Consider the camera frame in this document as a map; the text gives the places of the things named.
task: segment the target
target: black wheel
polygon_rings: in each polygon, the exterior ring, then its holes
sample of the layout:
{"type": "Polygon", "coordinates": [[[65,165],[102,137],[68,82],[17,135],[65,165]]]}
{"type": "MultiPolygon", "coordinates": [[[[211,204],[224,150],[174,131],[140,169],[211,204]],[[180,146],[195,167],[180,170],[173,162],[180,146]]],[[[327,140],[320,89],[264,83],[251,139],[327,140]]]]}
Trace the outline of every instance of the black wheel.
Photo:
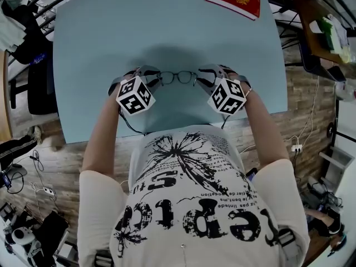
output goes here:
{"type": "Polygon", "coordinates": [[[332,137],[334,134],[334,124],[331,122],[328,126],[327,137],[332,137]]]}

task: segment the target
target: striped pants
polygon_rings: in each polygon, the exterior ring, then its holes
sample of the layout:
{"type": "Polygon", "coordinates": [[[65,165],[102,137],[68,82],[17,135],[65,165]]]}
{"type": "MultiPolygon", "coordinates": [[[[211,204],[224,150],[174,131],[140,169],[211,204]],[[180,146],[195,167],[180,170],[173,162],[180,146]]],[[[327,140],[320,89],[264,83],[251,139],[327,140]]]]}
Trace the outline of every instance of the striped pants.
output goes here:
{"type": "Polygon", "coordinates": [[[37,145],[33,137],[24,136],[19,140],[9,140],[0,144],[0,165],[1,170],[5,170],[13,159],[20,157],[31,151],[37,145]]]}

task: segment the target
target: power strip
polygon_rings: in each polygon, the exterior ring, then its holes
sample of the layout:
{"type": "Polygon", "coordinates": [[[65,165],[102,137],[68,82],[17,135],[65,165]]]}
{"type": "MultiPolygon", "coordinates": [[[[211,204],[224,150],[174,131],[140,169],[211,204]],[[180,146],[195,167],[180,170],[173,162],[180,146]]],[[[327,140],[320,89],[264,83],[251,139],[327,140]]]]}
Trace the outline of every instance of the power strip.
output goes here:
{"type": "Polygon", "coordinates": [[[291,146],[291,151],[292,152],[299,152],[301,153],[303,146],[302,145],[292,145],[291,146]]]}
{"type": "Polygon", "coordinates": [[[44,189],[44,191],[45,191],[47,194],[49,194],[49,195],[51,195],[51,196],[54,196],[54,195],[55,195],[55,192],[53,192],[53,190],[52,190],[51,188],[44,187],[43,189],[44,189]]]}

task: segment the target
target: light blue tabletop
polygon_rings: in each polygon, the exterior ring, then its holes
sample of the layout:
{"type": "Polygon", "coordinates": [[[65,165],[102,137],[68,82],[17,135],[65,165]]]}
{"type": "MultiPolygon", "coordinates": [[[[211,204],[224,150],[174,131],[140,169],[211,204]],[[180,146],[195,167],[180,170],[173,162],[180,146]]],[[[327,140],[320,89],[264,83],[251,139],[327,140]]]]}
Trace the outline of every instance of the light blue tabletop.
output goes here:
{"type": "MultiPolygon", "coordinates": [[[[161,71],[223,64],[246,76],[270,113],[287,110],[283,53],[267,0],[252,21],[205,0],[71,0],[58,9],[53,70],[67,143],[87,141],[111,81],[140,65],[161,71]]],[[[128,117],[138,131],[223,122],[199,86],[177,79],[128,117]]],[[[246,117],[238,112],[230,120],[246,117]]],[[[117,136],[134,135],[119,120],[117,136]]]]}

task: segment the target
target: white t-shirt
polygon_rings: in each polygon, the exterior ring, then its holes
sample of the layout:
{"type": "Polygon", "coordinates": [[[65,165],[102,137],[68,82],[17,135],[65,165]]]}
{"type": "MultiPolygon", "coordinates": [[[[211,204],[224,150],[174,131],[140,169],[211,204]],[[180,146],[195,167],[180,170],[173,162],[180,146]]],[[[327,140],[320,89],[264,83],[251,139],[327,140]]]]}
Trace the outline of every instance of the white t-shirt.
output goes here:
{"type": "Polygon", "coordinates": [[[80,265],[110,247],[117,267],[300,266],[309,236],[291,162],[264,167],[252,184],[227,139],[213,126],[145,136],[131,156],[128,196],[114,179],[82,172],[80,265]],[[281,228],[298,245],[292,264],[281,228]]]}

